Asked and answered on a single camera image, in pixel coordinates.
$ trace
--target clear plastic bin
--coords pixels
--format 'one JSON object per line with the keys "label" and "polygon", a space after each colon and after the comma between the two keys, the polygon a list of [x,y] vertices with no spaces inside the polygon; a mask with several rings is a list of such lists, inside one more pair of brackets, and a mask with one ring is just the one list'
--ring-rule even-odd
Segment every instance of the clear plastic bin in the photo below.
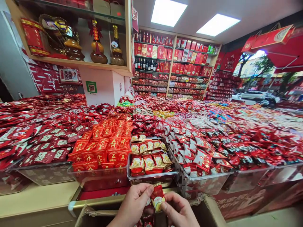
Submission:
{"label": "clear plastic bin", "polygon": [[39,186],[73,181],[67,174],[72,162],[58,162],[46,165],[18,167],[16,170]]}
{"label": "clear plastic bin", "polygon": [[[131,165],[131,154],[128,155],[128,166]],[[162,187],[169,187],[170,184],[173,182],[175,176],[179,174],[179,171],[173,172],[163,172],[163,173],[156,173],[156,174],[149,174],[143,176],[132,177],[130,168],[127,169],[127,177],[131,183],[131,185],[139,184],[139,183],[149,183],[149,184],[156,184],[161,183]]]}
{"label": "clear plastic bin", "polygon": [[269,170],[262,177],[259,185],[267,186],[301,179],[303,179],[303,162],[286,166],[275,166],[274,169]]}
{"label": "clear plastic bin", "polygon": [[67,173],[79,183],[84,191],[96,191],[127,186],[127,169],[128,165],[120,168],[75,172],[70,166]]}
{"label": "clear plastic bin", "polygon": [[190,177],[184,171],[184,168],[179,164],[177,158],[174,156],[173,152],[169,149],[169,157],[175,163],[176,168],[180,171],[176,176],[176,183],[180,188],[182,197],[193,200],[202,195],[202,193],[208,195],[216,195],[221,190],[228,176],[233,174],[234,171],[231,170],[227,173],[218,173],[203,177]]}
{"label": "clear plastic bin", "polygon": [[20,161],[18,160],[0,171],[0,195],[21,192],[31,184],[29,179],[12,169]]}
{"label": "clear plastic bin", "polygon": [[225,182],[222,190],[225,193],[234,193],[254,189],[267,171],[272,169],[273,167],[246,171],[235,170],[235,173]]}

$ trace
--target qr code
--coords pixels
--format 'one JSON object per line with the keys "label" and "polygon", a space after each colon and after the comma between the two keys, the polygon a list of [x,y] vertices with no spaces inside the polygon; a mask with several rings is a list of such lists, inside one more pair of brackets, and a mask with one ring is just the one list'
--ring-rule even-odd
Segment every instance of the qr code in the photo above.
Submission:
{"label": "qr code", "polygon": [[96,91],[94,85],[89,85],[88,89],[89,89],[90,92],[95,92]]}

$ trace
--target ceiling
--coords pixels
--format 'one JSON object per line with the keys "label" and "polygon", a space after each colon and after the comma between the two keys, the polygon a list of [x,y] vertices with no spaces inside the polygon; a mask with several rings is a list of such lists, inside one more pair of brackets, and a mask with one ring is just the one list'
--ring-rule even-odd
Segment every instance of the ceiling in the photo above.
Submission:
{"label": "ceiling", "polygon": [[[226,44],[303,9],[301,0],[176,0],[187,4],[174,27],[151,23],[155,0],[134,0],[139,26],[208,38]],[[198,31],[217,13],[240,19],[216,37]]]}

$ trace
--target hand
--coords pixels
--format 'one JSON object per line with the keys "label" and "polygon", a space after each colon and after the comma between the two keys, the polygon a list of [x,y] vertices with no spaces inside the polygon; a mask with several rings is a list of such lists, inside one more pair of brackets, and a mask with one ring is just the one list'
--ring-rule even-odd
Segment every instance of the hand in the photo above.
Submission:
{"label": "hand", "polygon": [[137,224],[153,191],[154,187],[147,183],[131,186],[119,208],[117,216],[107,227],[133,227]]}
{"label": "hand", "polygon": [[166,193],[164,197],[165,202],[161,203],[161,208],[166,213],[169,222],[172,222],[170,225],[174,224],[176,227],[200,227],[193,210],[186,199],[175,192]]}

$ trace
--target white car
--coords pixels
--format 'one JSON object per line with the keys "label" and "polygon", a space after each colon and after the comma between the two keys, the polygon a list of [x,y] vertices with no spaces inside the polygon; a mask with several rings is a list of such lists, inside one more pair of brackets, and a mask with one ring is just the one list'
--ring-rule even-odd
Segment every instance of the white car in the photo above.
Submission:
{"label": "white car", "polygon": [[263,92],[263,91],[248,91],[248,92],[244,92],[241,93],[242,98],[245,99],[254,99],[256,97],[267,97],[270,96],[271,94],[268,92]]}

